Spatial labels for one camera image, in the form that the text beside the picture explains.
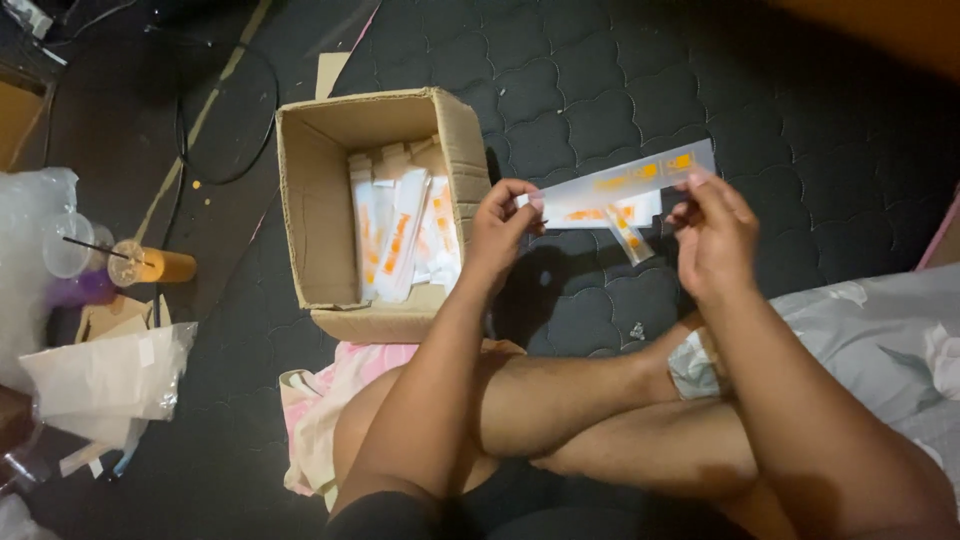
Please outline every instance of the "quilted fabric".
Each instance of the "quilted fabric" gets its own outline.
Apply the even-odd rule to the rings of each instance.
[[[958,174],[954,88],[740,0],[387,0],[334,91],[427,85],[473,106],[504,175],[539,185],[710,136],[761,219],[768,296],[908,269]],[[649,239],[661,256],[638,268],[604,231],[528,241],[492,330],[535,354],[642,347],[637,322],[650,340],[689,307],[669,231]],[[274,200],[201,323],[174,421],[151,425],[117,485],[80,471],[39,486],[35,519],[64,539],[317,538],[323,502],[282,486],[276,377],[319,371],[335,345],[297,307]],[[564,490],[707,527],[686,537],[718,530],[690,503]]]
[[[334,95],[442,86],[504,176],[549,186],[710,137],[761,222],[768,297],[908,270],[949,204],[956,88],[755,2],[386,1]],[[665,195],[669,209],[678,198]],[[610,355],[669,328],[669,231],[631,268],[606,231],[533,240],[493,327],[531,352]]]

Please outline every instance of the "dark floor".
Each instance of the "dark floor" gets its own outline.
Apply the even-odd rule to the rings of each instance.
[[[218,38],[235,38],[251,10],[218,19]],[[317,53],[352,44],[330,37],[349,12],[342,2],[271,6],[253,44],[277,65],[283,102],[312,97]],[[187,99],[193,114],[224,59],[204,53],[211,56],[186,54],[205,74]],[[143,58],[133,48],[105,55],[106,65],[78,73],[98,81],[98,69]],[[245,56],[218,86],[196,155],[223,173],[261,133],[262,65]],[[960,170],[955,87],[749,1],[388,0],[334,93],[417,86],[442,86],[470,104],[503,174],[541,186],[712,138],[724,177],[760,216],[757,272],[768,296],[909,270]],[[76,100],[76,117],[55,122],[64,131],[54,137],[53,162],[84,172],[81,210],[119,235],[135,231],[173,158],[170,112],[134,99],[162,105],[163,86],[147,90],[115,99],[105,90],[78,92],[63,102]],[[86,99],[107,112],[81,107]],[[124,128],[131,120],[136,130]],[[89,131],[82,126],[99,122],[112,131],[80,137]],[[148,145],[165,158],[138,154]],[[187,188],[171,248],[195,253],[203,273],[195,292],[171,287],[170,294],[185,296],[175,302],[180,317],[209,315],[176,418],[150,427],[119,484],[80,472],[30,495],[37,520],[65,540],[318,535],[322,502],[282,487],[287,451],[276,377],[325,366],[335,340],[297,308],[272,148],[231,186]],[[123,196],[108,201],[104,194],[113,192]],[[157,215],[169,201],[168,194]],[[630,337],[636,323],[653,339],[688,308],[669,231],[657,226],[652,236],[660,256],[638,268],[605,231],[529,242],[494,310],[495,332],[537,355],[644,347]],[[682,508],[687,525],[707,523],[701,507],[636,490],[587,498],[638,511]]]

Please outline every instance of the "black shorts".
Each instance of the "black shorts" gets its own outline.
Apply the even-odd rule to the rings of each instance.
[[[565,478],[525,459],[505,459],[493,475],[444,508],[444,536],[485,538],[534,512],[562,507],[611,508],[638,514],[658,538],[745,540],[749,533],[702,501],[675,499],[584,477]]]

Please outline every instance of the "clear plastic cup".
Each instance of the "clear plastic cup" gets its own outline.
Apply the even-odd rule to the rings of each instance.
[[[61,214],[47,223],[43,232],[43,262],[51,274],[70,279],[84,271],[107,266],[105,254],[71,244],[63,239],[64,236],[95,246],[113,246],[113,234],[103,225],[90,223],[77,212]]]
[[[113,251],[130,259],[110,257],[110,279],[120,287],[134,283],[189,282],[197,273],[197,261],[189,255],[145,248],[136,240],[123,240]]]

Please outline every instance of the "cardboard box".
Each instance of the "cardboard box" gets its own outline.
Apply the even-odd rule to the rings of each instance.
[[[12,172],[24,141],[43,110],[41,83],[0,65],[0,172]]]
[[[327,333],[351,342],[419,343],[444,289],[414,285],[403,304],[359,303],[349,154],[440,134],[461,253],[490,191],[473,109],[438,88],[296,103],[276,115],[280,194],[300,306]]]

